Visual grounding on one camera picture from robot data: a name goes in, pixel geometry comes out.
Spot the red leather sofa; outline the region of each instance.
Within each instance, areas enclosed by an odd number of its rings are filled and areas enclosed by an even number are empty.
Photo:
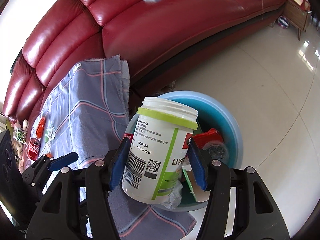
[[[58,0],[18,55],[3,111],[29,127],[78,61],[120,54],[130,106],[275,21],[286,0]]]

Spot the plaid blanket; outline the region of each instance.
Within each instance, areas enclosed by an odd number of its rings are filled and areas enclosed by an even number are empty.
[[[74,65],[52,90],[35,121],[31,136],[42,116],[55,128],[50,152],[58,158],[72,151],[78,153],[72,169],[88,167],[103,159],[109,150],[119,147],[129,123],[129,68],[120,56],[85,60]],[[39,156],[45,149],[41,139]],[[57,172],[51,176],[47,187]],[[80,189],[85,199],[85,189]],[[128,197],[121,186],[110,192],[109,204],[123,240],[178,240],[193,229],[196,220],[186,212],[168,212]],[[92,237],[90,223],[88,236]]]

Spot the white plastic jar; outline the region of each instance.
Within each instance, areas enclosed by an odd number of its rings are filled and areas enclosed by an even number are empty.
[[[198,111],[171,100],[146,97],[122,179],[131,198],[148,204],[168,199],[177,181]]]

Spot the black speaker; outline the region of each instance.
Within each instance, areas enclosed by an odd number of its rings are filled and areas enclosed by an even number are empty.
[[[9,130],[0,133],[0,201],[20,226],[26,227],[35,207],[18,169]]]

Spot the coca-cola can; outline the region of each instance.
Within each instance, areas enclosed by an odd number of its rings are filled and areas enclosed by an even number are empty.
[[[28,158],[36,161],[40,150],[40,141],[37,138],[30,138],[28,147]]]

